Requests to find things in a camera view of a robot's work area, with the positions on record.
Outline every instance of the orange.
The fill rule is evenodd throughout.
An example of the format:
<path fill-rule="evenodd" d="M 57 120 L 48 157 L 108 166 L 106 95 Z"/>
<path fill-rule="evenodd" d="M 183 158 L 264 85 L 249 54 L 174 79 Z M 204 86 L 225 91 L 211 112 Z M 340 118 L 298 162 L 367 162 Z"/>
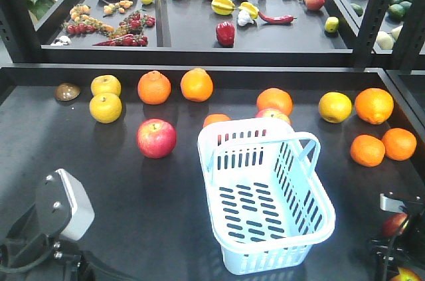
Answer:
<path fill-rule="evenodd" d="M 353 160 L 366 167 L 379 165 L 385 156 L 385 146 L 381 140 L 370 135 L 359 135 L 351 144 Z"/>
<path fill-rule="evenodd" d="M 187 71 L 180 81 L 183 96 L 194 102 L 204 102 L 213 94 L 214 84 L 208 73 L 199 67 Z"/>
<path fill-rule="evenodd" d="M 416 149 L 416 138 L 403 128 L 391 128 L 382 137 L 385 155 L 393 160 L 406 160 L 412 157 Z"/>
<path fill-rule="evenodd" d="M 379 125 L 390 118 L 394 100 L 386 90 L 367 88 L 357 95 L 354 107 L 360 119 Z"/>
<path fill-rule="evenodd" d="M 165 75 L 157 70 L 152 70 L 140 78 L 137 93 L 143 103 L 159 105 L 170 96 L 171 83 Z"/>
<path fill-rule="evenodd" d="M 268 88 L 257 97 L 258 110 L 276 108 L 286 116 L 289 116 L 292 113 L 293 106 L 294 103 L 292 102 L 291 96 L 279 88 Z"/>
<path fill-rule="evenodd" d="M 225 122 L 228 120 L 231 120 L 231 118 L 228 117 L 226 114 L 211 114 L 205 118 L 202 128 L 212 123 Z"/>

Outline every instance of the device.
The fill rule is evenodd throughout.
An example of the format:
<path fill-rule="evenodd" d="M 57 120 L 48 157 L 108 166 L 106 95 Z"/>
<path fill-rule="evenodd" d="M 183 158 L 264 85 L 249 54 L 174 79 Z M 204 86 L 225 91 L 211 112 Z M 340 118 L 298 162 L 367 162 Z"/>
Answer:
<path fill-rule="evenodd" d="M 78 248 L 75 241 L 93 220 L 81 182 L 64 169 L 49 173 L 37 187 L 35 202 L 0 243 L 0 279 L 6 274 L 6 281 L 9 276 L 13 281 L 138 281 Z"/>

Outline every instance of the cable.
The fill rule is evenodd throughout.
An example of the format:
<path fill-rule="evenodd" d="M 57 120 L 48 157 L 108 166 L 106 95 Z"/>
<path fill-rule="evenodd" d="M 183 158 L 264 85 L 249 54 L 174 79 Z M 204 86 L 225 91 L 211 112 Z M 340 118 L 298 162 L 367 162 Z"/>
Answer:
<path fill-rule="evenodd" d="M 53 243 L 50 244 L 50 239 L 46 236 L 46 250 L 36 260 L 24 266 L 19 266 L 17 268 L 9 268 L 8 266 L 0 265 L 0 273 L 12 274 L 12 273 L 27 272 L 35 268 L 39 264 L 43 263 L 52 254 L 52 251 L 53 251 Z"/>
<path fill-rule="evenodd" d="M 389 264 L 389 260 L 390 260 L 390 255 L 391 255 L 391 250 L 394 246 L 394 242 L 396 240 L 396 237 L 398 236 L 398 234 L 400 233 L 401 229 L 403 229 L 404 225 L 412 218 L 412 216 L 407 216 L 403 222 L 401 223 L 400 226 L 398 226 L 396 232 L 392 235 L 390 242 L 388 244 L 388 249 L 386 252 L 386 256 L 385 256 L 385 261 L 384 261 L 384 272 L 382 274 L 382 281 L 386 281 L 386 275 L 388 273 L 388 264 Z"/>

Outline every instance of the black shelf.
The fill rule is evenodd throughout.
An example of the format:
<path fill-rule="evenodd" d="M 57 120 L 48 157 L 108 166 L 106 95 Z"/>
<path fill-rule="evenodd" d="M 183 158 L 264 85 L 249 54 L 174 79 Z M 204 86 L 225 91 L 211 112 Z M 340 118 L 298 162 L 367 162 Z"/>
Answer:
<path fill-rule="evenodd" d="M 32 201 L 34 187 L 47 173 L 63 167 L 80 180 L 96 214 L 79 246 L 106 264 L 142 280 L 372 280 L 375 262 L 367 240 L 391 216 L 379 209 L 379 194 L 394 191 L 424 196 L 425 130 L 385 71 L 368 68 L 204 67 L 215 91 L 204 103 L 182 97 L 179 81 L 192 66 L 106 66 L 28 64 L 0 70 L 0 236 Z M 159 106 L 143 105 L 139 77 L 157 69 L 169 77 L 173 91 Z M 122 83 L 122 116 L 96 123 L 90 116 L 90 82 L 114 74 Z M 82 93 L 57 102 L 54 89 L 73 82 Z M 287 90 L 294 99 L 290 116 L 295 131 L 315 134 L 321 143 L 316 172 L 337 215 L 335 232 L 314 245 L 300 266 L 235 276 L 222 263 L 207 209 L 197 153 L 197 136 L 207 114 L 251 118 L 256 97 L 267 87 Z M 342 124 L 323 121 L 320 97 L 338 90 L 354 102 L 365 88 L 388 90 L 395 101 L 390 119 L 373 126 L 353 112 Z M 177 147 L 164 159 L 139 152 L 135 132 L 148 118 L 162 118 L 177 130 Z M 418 148 L 408 161 L 385 159 L 375 168 L 357 165 L 349 147 L 359 134 L 381 137 L 393 127 L 412 131 Z M 50 270 L 45 267 L 44 279 Z"/>

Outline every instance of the garlic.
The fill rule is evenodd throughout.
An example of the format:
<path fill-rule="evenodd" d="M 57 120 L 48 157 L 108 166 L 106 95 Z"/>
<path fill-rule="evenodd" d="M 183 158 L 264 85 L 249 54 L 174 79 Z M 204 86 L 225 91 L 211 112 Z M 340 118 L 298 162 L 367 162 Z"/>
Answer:
<path fill-rule="evenodd" d="M 248 23 L 253 24 L 254 20 L 251 19 L 251 16 L 247 10 L 240 10 L 238 14 L 238 25 L 244 27 Z"/>

